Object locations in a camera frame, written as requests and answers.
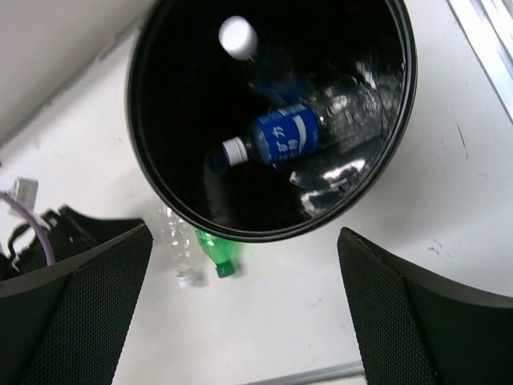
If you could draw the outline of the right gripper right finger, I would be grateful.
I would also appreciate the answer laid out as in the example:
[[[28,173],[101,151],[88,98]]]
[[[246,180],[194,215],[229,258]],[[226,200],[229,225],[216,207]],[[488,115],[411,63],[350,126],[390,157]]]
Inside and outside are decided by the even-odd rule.
[[[510,384],[512,299],[402,259],[352,229],[337,252],[368,384]]]

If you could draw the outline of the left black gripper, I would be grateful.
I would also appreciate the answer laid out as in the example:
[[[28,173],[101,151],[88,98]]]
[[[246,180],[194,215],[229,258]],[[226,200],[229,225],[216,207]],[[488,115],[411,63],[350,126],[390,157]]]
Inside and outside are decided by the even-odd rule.
[[[140,225],[139,218],[100,219],[88,217],[64,205],[58,210],[49,209],[42,219],[50,226],[45,233],[57,262],[84,253],[110,241]],[[46,258],[38,238],[17,251],[14,243],[30,226],[22,223],[14,228],[7,242],[8,254],[1,255],[3,281],[28,274],[46,267]]]

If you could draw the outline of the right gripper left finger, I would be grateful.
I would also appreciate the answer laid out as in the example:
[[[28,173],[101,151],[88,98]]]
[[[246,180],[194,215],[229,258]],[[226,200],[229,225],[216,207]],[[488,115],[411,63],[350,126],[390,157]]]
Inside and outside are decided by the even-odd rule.
[[[147,271],[146,225],[1,283],[3,384],[110,384]]]

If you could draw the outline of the clear bottle blue cap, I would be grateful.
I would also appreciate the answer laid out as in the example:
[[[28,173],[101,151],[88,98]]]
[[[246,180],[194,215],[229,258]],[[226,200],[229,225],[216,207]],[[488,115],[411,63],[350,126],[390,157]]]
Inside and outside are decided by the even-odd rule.
[[[158,218],[167,264],[176,274],[180,288],[203,287],[206,256],[194,228],[166,205],[162,205]]]

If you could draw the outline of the tall blue label water bottle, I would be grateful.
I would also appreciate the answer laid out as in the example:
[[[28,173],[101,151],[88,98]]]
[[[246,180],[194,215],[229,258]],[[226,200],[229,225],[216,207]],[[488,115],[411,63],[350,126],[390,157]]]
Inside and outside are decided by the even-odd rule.
[[[378,90],[342,75],[319,83],[296,104],[255,118],[246,136],[222,143],[219,156],[233,167],[250,160],[279,164],[333,146],[348,152],[379,137],[385,126]]]

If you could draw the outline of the short blue label water bottle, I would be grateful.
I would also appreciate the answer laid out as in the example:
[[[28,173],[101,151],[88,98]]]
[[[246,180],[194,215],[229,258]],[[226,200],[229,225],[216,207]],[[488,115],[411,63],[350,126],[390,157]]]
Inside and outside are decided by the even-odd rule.
[[[218,40],[224,51],[240,63],[254,92],[278,107],[299,102],[305,82],[286,48],[260,38],[249,21],[239,15],[223,21]]]

